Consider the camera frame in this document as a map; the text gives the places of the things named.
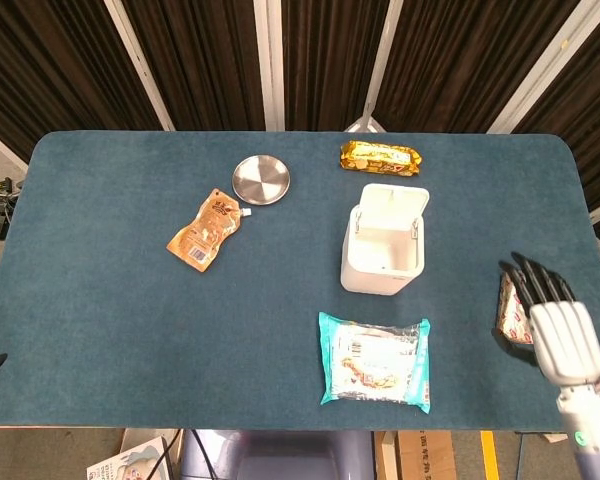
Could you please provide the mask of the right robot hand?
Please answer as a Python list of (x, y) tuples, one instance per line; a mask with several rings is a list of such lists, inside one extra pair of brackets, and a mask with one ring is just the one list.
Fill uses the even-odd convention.
[(600, 381), (600, 344), (586, 306), (558, 273), (519, 252), (499, 267), (512, 281), (528, 320), (532, 344), (523, 347), (492, 329), (497, 345), (509, 356), (540, 369), (560, 388)]

